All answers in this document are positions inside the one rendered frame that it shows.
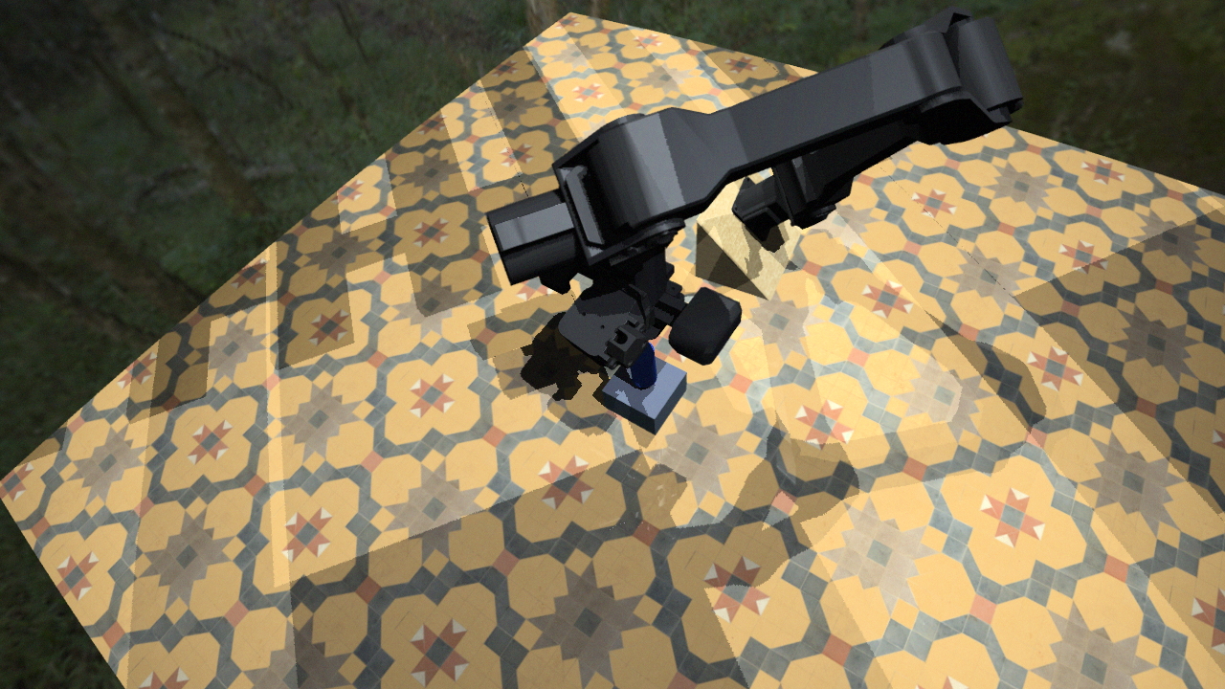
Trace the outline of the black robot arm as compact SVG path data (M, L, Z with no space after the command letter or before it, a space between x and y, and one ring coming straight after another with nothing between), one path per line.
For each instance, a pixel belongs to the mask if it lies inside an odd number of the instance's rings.
M552 163L557 189L484 215L510 286L654 253L744 177L731 210L764 242L784 221L826 221L854 177L907 145L967 143L1023 104L993 18L948 6L878 51L722 110L670 105L604 123ZM557 330L597 365L630 369L655 308L595 270Z

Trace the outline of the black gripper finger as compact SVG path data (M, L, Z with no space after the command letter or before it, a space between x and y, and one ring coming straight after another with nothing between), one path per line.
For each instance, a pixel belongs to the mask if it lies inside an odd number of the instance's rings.
M685 302L685 294L682 292L679 292L679 299ZM664 330L665 327L666 327L665 322L662 324L662 329L657 329L653 325L647 332L643 332L643 335L646 335L647 340L657 340L657 337L659 337L659 333L662 333L662 330Z

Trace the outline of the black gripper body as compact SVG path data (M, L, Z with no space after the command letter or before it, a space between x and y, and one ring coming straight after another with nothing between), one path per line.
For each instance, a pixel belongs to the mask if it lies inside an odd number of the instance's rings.
M708 287L701 287L690 302L680 300L682 286L670 280L675 265L666 261L665 249L670 244L615 266L610 266L609 261L597 265L608 268L610 278L617 284L628 288L631 283L648 294L655 308L655 327L662 329L663 322L671 326L668 340L679 356L702 367L713 365L741 322L741 304ZM594 280L597 265L588 267L587 261L568 265L539 276L540 284L565 294L570 291L568 281L576 278L577 272Z

